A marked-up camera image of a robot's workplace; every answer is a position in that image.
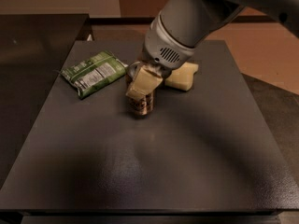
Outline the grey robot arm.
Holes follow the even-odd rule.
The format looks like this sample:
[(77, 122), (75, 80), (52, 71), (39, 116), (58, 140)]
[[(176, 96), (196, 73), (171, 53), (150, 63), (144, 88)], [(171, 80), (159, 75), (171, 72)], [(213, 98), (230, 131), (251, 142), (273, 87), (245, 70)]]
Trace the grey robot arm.
[(161, 84), (187, 91), (198, 70), (187, 61), (209, 34), (245, 7), (257, 9), (299, 36), (299, 0), (169, 0), (145, 35), (142, 53), (128, 67), (126, 95), (141, 100)]

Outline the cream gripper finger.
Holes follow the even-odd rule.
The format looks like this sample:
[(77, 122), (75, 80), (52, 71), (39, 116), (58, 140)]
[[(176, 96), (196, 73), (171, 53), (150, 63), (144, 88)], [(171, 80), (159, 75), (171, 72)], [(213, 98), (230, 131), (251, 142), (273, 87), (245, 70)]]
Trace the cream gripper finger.
[(136, 101), (152, 93), (163, 81), (162, 72), (150, 64), (133, 64), (128, 69), (132, 79), (126, 95)]

